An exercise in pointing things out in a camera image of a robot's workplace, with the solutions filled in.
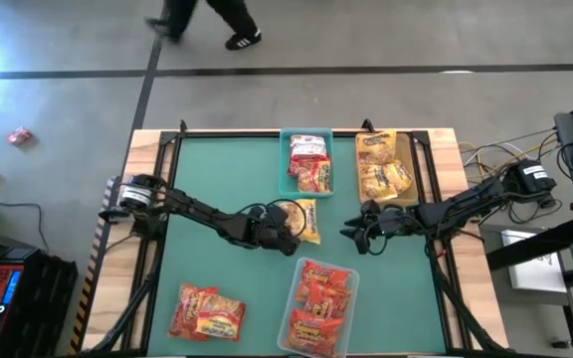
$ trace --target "sneaker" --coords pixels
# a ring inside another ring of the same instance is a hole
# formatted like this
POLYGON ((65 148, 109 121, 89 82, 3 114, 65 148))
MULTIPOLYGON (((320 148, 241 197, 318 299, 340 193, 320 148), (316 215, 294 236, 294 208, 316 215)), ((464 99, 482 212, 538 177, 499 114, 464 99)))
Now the sneaker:
POLYGON ((263 34, 260 33, 260 30, 258 30, 256 34, 251 37, 241 34, 234 34, 234 36, 232 36, 231 39, 225 43, 225 47, 230 51, 242 50, 257 44, 262 39, 263 34))
POLYGON ((166 20, 145 18, 145 25, 152 29, 156 35, 174 44, 180 41, 180 34, 172 34, 169 32, 168 22, 166 20))

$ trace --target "black metal frame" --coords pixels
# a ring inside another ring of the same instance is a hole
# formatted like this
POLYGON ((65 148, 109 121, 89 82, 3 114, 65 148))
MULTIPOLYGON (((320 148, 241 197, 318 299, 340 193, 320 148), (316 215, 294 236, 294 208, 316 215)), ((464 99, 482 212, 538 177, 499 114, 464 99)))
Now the black metal frame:
MULTIPOLYGON (((365 131, 364 129, 369 130, 369 131, 375 130, 373 128, 373 125, 370 122, 370 120, 366 119, 366 120, 364 120, 364 122, 362 124, 362 129, 334 131, 333 136, 334 137, 354 137, 357 133, 364 132, 365 131)), ((417 153, 417 146, 416 146, 418 144, 422 145, 424 155, 426 157, 426 164, 427 164, 427 168, 428 168, 428 177, 430 180, 430 185, 431 185, 431 190, 433 193, 434 201, 436 201, 436 202, 441 201, 442 197, 441 197, 441 192, 440 192, 440 187, 439 187, 439 181, 437 178, 437 169, 435 167, 435 162, 434 162, 434 158, 433 158, 433 154, 432 154, 432 148, 431 148, 430 137, 428 135, 428 132, 427 131, 409 131, 409 132, 405 132, 405 133, 409 134, 409 136, 411 138, 411 156, 412 156, 412 160, 413 160, 413 166, 415 169, 415 175, 417 178, 417 183, 419 184, 419 185, 417 185, 417 189, 418 189, 420 202, 425 203, 427 199, 426 199, 426 189, 424 188, 424 183, 422 180, 422 172, 421 172, 421 168, 419 166, 419 156, 417 153)), ((170 183, 170 185, 173 185, 173 183, 175 182, 175 176, 176 176, 176 172, 178 169, 178 158, 179 158, 179 154, 180 154, 182 139, 184 139, 184 138, 235 138, 235 137, 276 138, 279 135, 280 135, 280 132, 278 130, 275 130, 275 129, 248 130, 248 131, 247 130, 242 130, 242 131, 210 131, 210 130, 187 131, 187 125, 185 124, 184 121, 181 121, 179 131, 165 131, 165 132, 161 133, 160 141, 159 141, 159 147, 158 147, 158 153, 157 153, 157 157, 156 157, 156 163, 154 166, 154 175, 160 175, 161 174, 162 164, 163 164, 163 160, 164 160, 164 156, 165 156, 165 154, 164 154, 165 148, 167 147, 167 145, 173 143, 174 149, 173 149, 173 153, 172 153, 171 167, 169 170, 169 177, 167 178, 168 183, 170 183)), ((164 237, 165 237, 166 233, 167 233, 167 227, 163 228, 163 238, 158 240, 158 243, 156 246, 156 255, 157 256, 162 254, 162 251, 164 251, 164 245, 165 245, 165 238, 164 237)), ((143 278, 143 271, 144 271, 144 266, 145 266, 145 258, 147 256, 148 242, 149 242, 148 240, 142 240, 141 241, 141 247, 142 248, 139 247, 138 257, 136 259, 136 267, 134 270, 134 280, 132 282, 132 293, 131 293, 130 297, 132 297, 134 295, 136 289, 140 286, 140 282, 143 278)), ((430 245, 429 248, 432 250, 432 254, 434 254, 435 248, 432 245, 430 245)), ((457 294, 461 295, 461 287, 460 287, 459 278, 457 275, 457 267, 455 264, 455 258, 452 254, 452 247, 450 246, 450 243, 447 243, 447 252, 450 253, 449 255, 445 256, 446 264, 448 267, 448 276, 449 276, 448 279, 451 283, 451 286, 454 288, 454 290, 457 292, 457 294)), ((467 354, 465 356, 468 356, 468 354, 471 354, 472 356, 475 356, 478 354, 481 354, 481 355, 484 354, 484 352, 482 352, 482 351, 473 350, 470 331, 466 328, 466 325, 465 325, 463 319, 461 318, 461 316, 459 315, 458 312, 456 312, 456 315, 457 315, 458 321, 459 321, 459 328, 460 328, 460 333, 462 336, 464 348, 459 349, 459 348, 455 348, 453 346, 452 332, 450 330, 450 324, 448 321, 445 299, 444 299, 444 293, 439 288, 434 277, 433 277, 433 281, 435 283, 435 294, 436 294, 436 299, 437 299, 437 306, 439 308, 440 321, 441 321, 442 328, 443 328, 442 331, 444 334, 444 343, 445 343, 445 347, 446 347, 446 354, 447 355, 460 355, 460 356, 463 355, 463 353, 467 354)), ((144 319, 144 323, 143 323, 143 330, 142 330, 142 336, 140 339, 139 347, 137 349, 129 348, 129 346, 131 344, 131 335, 133 332, 133 318, 134 318, 134 317, 131 317, 131 322, 128 325, 128 329, 125 329, 125 331, 123 333, 123 341, 121 344, 121 350, 111 352, 111 356, 113 356, 113 357, 134 357, 134 356, 138 356, 138 355, 145 355, 147 353, 149 337, 151 334, 151 322, 153 319, 153 310, 154 310, 154 305, 155 305, 155 297, 156 297, 157 288, 158 288, 158 275, 155 276, 155 282, 153 283, 152 289, 149 292, 149 299, 147 300, 147 305, 145 308, 145 319, 144 319)), ((101 353, 100 356, 108 356, 107 354, 109 354, 109 353, 106 352, 104 354, 105 355, 102 355, 102 353, 101 353)), ((492 353, 492 354, 497 354, 496 355, 497 357, 498 356, 510 356, 510 357, 514 357, 514 356, 527 357, 528 356, 528 355, 517 355, 514 353, 506 353, 507 355, 503 355, 502 353, 492 353)))

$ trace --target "metal stand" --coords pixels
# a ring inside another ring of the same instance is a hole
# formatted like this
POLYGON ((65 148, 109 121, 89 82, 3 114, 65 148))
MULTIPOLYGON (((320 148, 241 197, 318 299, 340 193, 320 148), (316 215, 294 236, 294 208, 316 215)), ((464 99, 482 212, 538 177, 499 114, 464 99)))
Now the metal stand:
POLYGON ((485 257, 490 270, 502 269, 556 253, 573 244, 573 220, 527 240, 495 250, 485 257))

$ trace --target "snack bag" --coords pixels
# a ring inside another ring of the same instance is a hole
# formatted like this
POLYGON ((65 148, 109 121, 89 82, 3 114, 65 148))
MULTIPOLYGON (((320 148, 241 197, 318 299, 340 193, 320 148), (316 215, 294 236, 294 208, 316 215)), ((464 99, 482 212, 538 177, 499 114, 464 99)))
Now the snack bag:
POLYGON ((187 283, 181 284, 178 290, 178 303, 167 335, 197 341, 207 340, 206 335, 195 332, 196 321, 205 295, 216 293, 218 287, 198 288, 187 283))
POLYGON ((218 294, 207 295, 198 312, 196 333, 238 342, 246 308, 241 301, 218 294))
POLYGON ((326 284, 311 282, 304 311, 319 318, 343 318, 351 292, 326 284))
POLYGON ((413 178, 410 176, 408 170, 406 170, 401 161, 394 160, 389 167, 392 177, 391 181, 397 194, 406 191, 411 185, 413 185, 413 178))
POLYGON ((335 343, 343 319, 324 319, 294 309, 290 314, 285 345, 324 357, 335 356, 335 343))
POLYGON ((397 131, 389 129, 378 133, 357 134, 359 164, 387 164, 395 158, 397 131))
POLYGON ((308 166, 318 160, 330 160, 326 153, 324 138, 316 135, 292 135, 290 138, 290 176, 297 175, 300 166, 308 166))
POLYGON ((387 200, 397 197, 392 164, 359 165, 359 199, 362 203, 371 199, 387 200))
POLYGON ((280 206, 288 217, 286 218, 285 226, 288 227, 292 235, 297 235, 302 230, 304 223, 306 227, 304 231, 298 236, 301 241, 318 244, 321 242, 319 231, 317 230, 317 214, 315 212, 315 199, 298 199, 295 200, 306 213, 302 215, 302 210, 294 203, 280 202, 280 206))
POLYGON ((310 170, 298 168, 297 190, 308 193, 330 193, 330 161, 313 162, 310 170))
POLYGON ((310 284, 318 282, 333 288, 346 289, 350 271, 335 268, 323 268, 311 261, 306 261, 302 268, 301 280, 295 292, 295 300, 305 302, 310 291, 310 284))

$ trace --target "green table mat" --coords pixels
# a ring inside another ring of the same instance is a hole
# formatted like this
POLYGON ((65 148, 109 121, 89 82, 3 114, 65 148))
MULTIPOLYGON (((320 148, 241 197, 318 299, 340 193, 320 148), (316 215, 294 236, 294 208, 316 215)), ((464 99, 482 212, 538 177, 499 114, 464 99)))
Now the green table mat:
MULTIPOLYGON (((335 138, 335 193, 317 200, 320 246, 302 243, 294 256, 245 250, 188 219, 170 219, 151 327, 148 355, 277 355, 287 296, 300 257, 356 269, 360 275, 350 353, 445 351, 425 240, 390 240, 379 256, 361 256, 339 234, 359 214, 355 141, 335 138), (167 337, 181 282, 218 286, 247 304, 239 342, 167 337)), ((279 197, 277 138, 185 138, 175 187, 222 211, 279 197)), ((377 250, 381 241, 374 244, 377 250)))

